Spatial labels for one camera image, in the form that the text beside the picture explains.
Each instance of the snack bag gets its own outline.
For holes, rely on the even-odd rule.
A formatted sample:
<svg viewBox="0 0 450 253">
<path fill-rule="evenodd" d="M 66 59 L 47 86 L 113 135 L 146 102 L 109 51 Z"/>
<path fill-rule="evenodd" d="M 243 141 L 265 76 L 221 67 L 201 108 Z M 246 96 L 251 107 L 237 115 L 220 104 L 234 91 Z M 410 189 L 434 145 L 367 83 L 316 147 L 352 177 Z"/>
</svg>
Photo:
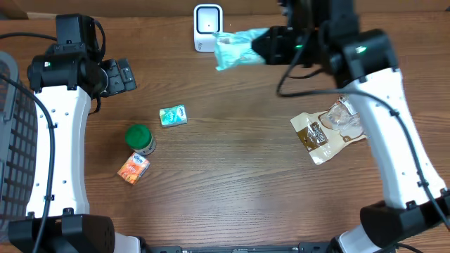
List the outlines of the snack bag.
<svg viewBox="0 0 450 253">
<path fill-rule="evenodd" d="M 350 143 L 366 138 L 359 113 L 346 96 L 339 97 L 325 112 L 304 112 L 290 122 L 317 165 L 328 161 Z"/>
<path fill-rule="evenodd" d="M 252 41 L 267 32 L 269 28 L 257 28 L 248 31 L 228 33 L 217 32 L 214 55 L 218 66 L 216 70 L 222 71 L 237 65 L 266 64 L 266 61 L 252 49 Z"/>
</svg>

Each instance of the white device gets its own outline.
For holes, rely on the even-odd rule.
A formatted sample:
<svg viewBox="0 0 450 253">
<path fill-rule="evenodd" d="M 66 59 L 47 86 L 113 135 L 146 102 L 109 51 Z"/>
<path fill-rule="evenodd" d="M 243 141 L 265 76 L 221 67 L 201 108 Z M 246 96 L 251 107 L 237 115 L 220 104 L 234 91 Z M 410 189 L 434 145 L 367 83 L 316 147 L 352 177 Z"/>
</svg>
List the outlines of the white device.
<svg viewBox="0 0 450 253">
<path fill-rule="evenodd" d="M 198 52 L 214 52 L 216 37 L 224 31 L 224 12 L 217 4 L 199 4 L 194 8 L 194 46 Z"/>
</svg>

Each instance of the wood grain surface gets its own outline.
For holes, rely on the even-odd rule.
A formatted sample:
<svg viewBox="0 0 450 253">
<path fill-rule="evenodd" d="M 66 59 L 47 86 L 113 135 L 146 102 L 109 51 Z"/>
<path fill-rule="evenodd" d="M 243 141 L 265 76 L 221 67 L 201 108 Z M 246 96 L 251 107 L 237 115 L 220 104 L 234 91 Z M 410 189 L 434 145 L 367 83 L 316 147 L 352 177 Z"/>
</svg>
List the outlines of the wood grain surface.
<svg viewBox="0 0 450 253">
<path fill-rule="evenodd" d="M 283 24 L 278 15 L 225 18 L 224 30 Z M 366 141 L 316 166 L 290 119 L 320 112 L 336 96 L 282 99 L 276 83 L 286 66 L 241 66 L 217 72 L 211 53 L 193 48 L 191 18 L 101 19 L 106 58 L 127 57 L 138 89 L 104 99 L 86 129 L 86 191 L 91 213 L 110 216 L 117 232 L 150 245 L 182 247 L 282 245 L 330 240 L 359 223 L 360 208 L 382 200 L 378 168 Z M 450 182 L 450 14 L 383 13 L 361 17 L 362 30 L 391 36 L 406 97 L 425 149 Z M 52 20 L 0 22 L 0 34 L 56 35 Z M 0 50 L 18 61 L 21 79 L 49 41 L 11 38 Z M 297 68 L 293 74 L 311 70 Z M 332 88 L 325 75 L 290 80 L 289 91 Z M 188 124 L 162 128 L 158 110 L 184 104 Z M 132 124 L 153 132 L 151 167 L 135 186 L 116 173 L 131 150 Z M 443 226 L 408 239 L 425 252 L 448 252 Z M 2 252 L 15 252 L 11 246 Z"/>
</svg>

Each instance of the black wire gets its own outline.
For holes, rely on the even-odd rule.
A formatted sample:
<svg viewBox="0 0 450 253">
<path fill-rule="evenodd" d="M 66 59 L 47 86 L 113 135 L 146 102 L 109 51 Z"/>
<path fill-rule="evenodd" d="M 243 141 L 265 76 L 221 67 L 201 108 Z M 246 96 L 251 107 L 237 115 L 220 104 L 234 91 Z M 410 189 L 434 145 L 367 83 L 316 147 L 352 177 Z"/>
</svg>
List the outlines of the black wire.
<svg viewBox="0 0 450 253">
<path fill-rule="evenodd" d="M 100 109 L 101 109 L 101 98 L 100 98 L 100 96 L 97 96 L 96 99 L 97 99 L 97 107 L 96 107 L 96 110 L 94 110 L 93 112 L 90 112 L 90 113 L 88 114 L 88 116 L 89 116 L 89 115 L 92 115 L 92 114 L 94 114 L 94 113 L 100 112 Z"/>
<path fill-rule="evenodd" d="M 414 148 L 413 139 L 411 138 L 411 135 L 409 134 L 408 128 L 406 127 L 405 123 L 399 116 L 399 113 L 392 108 L 388 103 L 386 103 L 384 100 L 363 91 L 357 91 L 357 90 L 351 90 L 351 89 L 326 89 L 326 90 L 315 90 L 315 91 L 303 91 L 303 92 L 297 92 L 297 93 L 281 93 L 279 90 L 277 90 L 277 94 L 280 97 L 284 98 L 294 98 L 299 96 L 310 96 L 310 95 L 321 95 L 321 94 L 337 94 L 337 93 L 346 93 L 346 94 L 354 94 L 354 95 L 360 95 L 360 96 L 366 96 L 369 98 L 372 98 L 373 100 L 379 102 L 383 106 L 385 106 L 392 116 L 395 116 L 398 123 L 400 124 L 401 129 L 404 132 L 404 135 L 406 137 L 406 140 L 409 144 L 409 149 L 411 150 L 411 154 L 414 159 L 414 163 L 416 164 L 417 174 L 419 175 L 420 182 L 422 184 L 423 190 L 425 191 L 425 194 L 427 195 L 428 199 L 430 199 L 430 202 L 432 203 L 433 207 L 436 209 L 436 212 L 441 217 L 442 221 L 444 222 L 445 226 L 447 227 L 447 230 L 450 231 L 450 221 L 446 218 L 444 212 L 441 210 L 439 205 L 437 204 L 435 198 L 432 196 L 430 189 L 428 188 L 428 182 L 425 179 L 425 176 L 423 175 L 422 167 L 420 166 L 419 158 L 416 152 L 416 149 Z"/>
<path fill-rule="evenodd" d="M 45 205 L 44 205 L 44 213 L 42 214 L 41 226 L 39 227 L 39 232 L 37 233 L 36 242 L 34 244 L 33 253 L 37 253 L 39 251 L 39 246 L 42 241 L 42 237 L 44 236 L 45 223 L 47 221 L 47 217 L 49 216 L 50 210 L 50 201 L 51 201 L 51 187 L 53 185 L 53 170 L 55 167 L 55 130 L 53 128 L 53 122 L 51 121 L 50 113 L 45 108 L 45 105 L 35 96 L 33 93 L 28 91 L 24 86 L 19 85 L 15 81 L 9 79 L 8 77 L 0 74 L 0 79 L 5 80 L 10 85 L 14 86 L 20 92 L 25 94 L 27 97 L 31 98 L 38 106 L 41 108 L 44 113 L 45 118 L 47 119 L 47 124 L 49 128 L 50 135 L 50 162 L 49 162 L 49 175 L 47 178 L 47 189 L 46 189 L 46 197 L 45 197 Z"/>
<path fill-rule="evenodd" d="M 415 247 L 412 247 L 412 246 L 409 246 L 409 245 L 406 245 L 406 244 L 403 244 L 403 243 L 400 243 L 400 242 L 396 243 L 394 246 L 397 247 L 397 248 L 402 247 L 402 248 L 405 248 L 405 249 L 409 249 L 409 250 L 411 250 L 412 252 L 415 252 L 415 253 L 423 253 L 422 251 L 416 249 Z"/>
<path fill-rule="evenodd" d="M 9 37 L 16 37 L 16 36 L 27 36 L 27 37 L 36 37 L 36 38 L 42 38 L 42 39 L 51 39 L 54 41 L 57 41 L 55 37 L 45 35 L 45 34 L 35 34 L 33 32 L 11 32 L 8 34 L 2 34 L 0 35 L 0 39 L 5 39 Z"/>
<path fill-rule="evenodd" d="M 276 93 L 277 94 L 280 92 L 281 86 L 283 85 L 283 83 L 286 80 L 286 78 L 289 76 L 290 72 L 294 69 L 294 67 L 298 63 L 298 60 L 300 59 L 300 56 L 302 56 L 304 48 L 306 47 L 306 44 L 307 44 L 307 42 L 309 40 L 309 35 L 310 35 L 309 33 L 305 34 L 305 36 L 303 37 L 303 40 L 302 40 L 302 46 L 299 49 L 297 49 L 297 53 L 295 54 L 294 58 L 290 62 L 290 65 L 289 65 L 288 69 L 286 70 L 286 72 L 281 77 L 281 80 L 278 83 L 278 86 L 276 87 Z"/>
<path fill-rule="evenodd" d="M 301 77 L 289 77 L 289 78 L 292 78 L 292 79 L 308 79 L 308 78 L 311 78 L 311 77 L 315 77 L 316 75 L 318 75 L 318 74 L 320 74 L 320 73 L 322 73 L 324 71 L 325 70 L 321 68 L 321 69 L 315 70 L 315 71 L 313 71 L 313 72 L 311 72 L 311 73 L 309 73 L 307 75 L 301 76 Z"/>
<path fill-rule="evenodd" d="M 100 55 L 99 55 L 99 59 L 98 59 L 98 62 L 101 62 L 103 57 L 105 57 L 105 53 L 106 53 L 106 36 L 105 36 L 105 31 L 103 30 L 103 27 L 101 27 L 101 25 L 100 25 L 100 22 L 98 20 L 94 20 L 94 23 L 100 30 L 101 36 L 102 36 L 101 50 L 100 50 Z"/>
</svg>

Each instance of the small box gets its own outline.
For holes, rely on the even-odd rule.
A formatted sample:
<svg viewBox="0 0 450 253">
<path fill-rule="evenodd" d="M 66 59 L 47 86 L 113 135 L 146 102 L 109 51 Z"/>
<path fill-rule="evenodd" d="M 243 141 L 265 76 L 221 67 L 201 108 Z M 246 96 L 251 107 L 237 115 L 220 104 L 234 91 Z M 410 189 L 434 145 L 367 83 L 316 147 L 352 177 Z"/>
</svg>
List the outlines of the small box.
<svg viewBox="0 0 450 253">
<path fill-rule="evenodd" d="M 186 115 L 184 105 L 160 109 L 160 118 L 162 127 L 172 127 L 188 123 L 188 116 Z"/>
<path fill-rule="evenodd" d="M 133 153 L 120 168 L 118 174 L 128 183 L 135 185 L 149 166 L 150 162 L 145 157 L 138 153 Z"/>
</svg>

